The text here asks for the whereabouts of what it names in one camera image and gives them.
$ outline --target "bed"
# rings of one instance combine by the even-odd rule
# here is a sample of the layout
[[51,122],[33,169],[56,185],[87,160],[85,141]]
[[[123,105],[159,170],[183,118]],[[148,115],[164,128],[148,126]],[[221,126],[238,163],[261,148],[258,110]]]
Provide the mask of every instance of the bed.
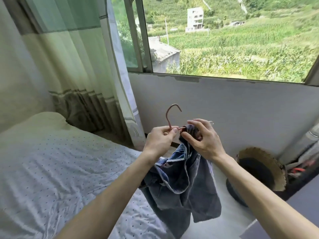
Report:
[[[52,238],[140,154],[42,112],[0,133],[0,238]],[[173,238],[137,190],[111,239]]]

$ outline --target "white multi-story building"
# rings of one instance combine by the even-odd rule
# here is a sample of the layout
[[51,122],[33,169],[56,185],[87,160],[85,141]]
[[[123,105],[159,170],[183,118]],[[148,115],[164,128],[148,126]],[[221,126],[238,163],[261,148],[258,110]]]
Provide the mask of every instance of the white multi-story building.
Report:
[[185,31],[201,29],[203,27],[204,10],[201,7],[187,9],[187,28]]

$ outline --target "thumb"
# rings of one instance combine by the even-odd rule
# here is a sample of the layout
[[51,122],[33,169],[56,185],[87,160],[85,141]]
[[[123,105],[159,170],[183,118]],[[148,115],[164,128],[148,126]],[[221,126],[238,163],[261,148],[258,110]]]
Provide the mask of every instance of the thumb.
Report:
[[195,138],[193,138],[189,133],[187,133],[187,132],[182,132],[182,133],[181,133],[181,136],[182,136],[186,141],[188,141],[188,142],[193,146],[193,148],[198,147],[197,143],[199,143],[199,141],[197,141]]
[[173,138],[176,136],[177,134],[177,128],[173,128],[170,132],[169,132],[169,137],[171,140],[173,140]]

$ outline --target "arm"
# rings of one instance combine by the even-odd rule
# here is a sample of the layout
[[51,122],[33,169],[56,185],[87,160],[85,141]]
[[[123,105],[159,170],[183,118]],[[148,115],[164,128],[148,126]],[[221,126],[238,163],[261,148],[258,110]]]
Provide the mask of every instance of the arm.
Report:
[[203,140],[199,142],[186,132],[183,132],[182,136],[204,158],[212,161],[222,170],[272,239],[319,238],[318,227],[226,154],[210,122],[195,119],[188,123],[195,125],[200,130]]
[[55,239],[106,239],[141,181],[177,134],[176,126],[156,127],[147,136],[141,155],[101,194],[86,205]]

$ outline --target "white floor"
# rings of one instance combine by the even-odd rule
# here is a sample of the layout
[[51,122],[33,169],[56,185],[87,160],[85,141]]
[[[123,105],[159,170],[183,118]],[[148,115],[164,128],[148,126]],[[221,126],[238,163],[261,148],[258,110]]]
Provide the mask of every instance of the white floor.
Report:
[[[111,134],[105,132],[97,132],[96,134],[127,146],[119,142]],[[171,147],[164,157],[170,157],[175,149]],[[230,196],[226,189],[226,177],[216,166],[214,166],[214,177],[222,204],[221,216],[198,223],[194,223],[193,219],[191,219],[190,226],[181,239],[239,239],[239,236],[245,231],[247,226],[255,219],[248,208],[241,206]]]

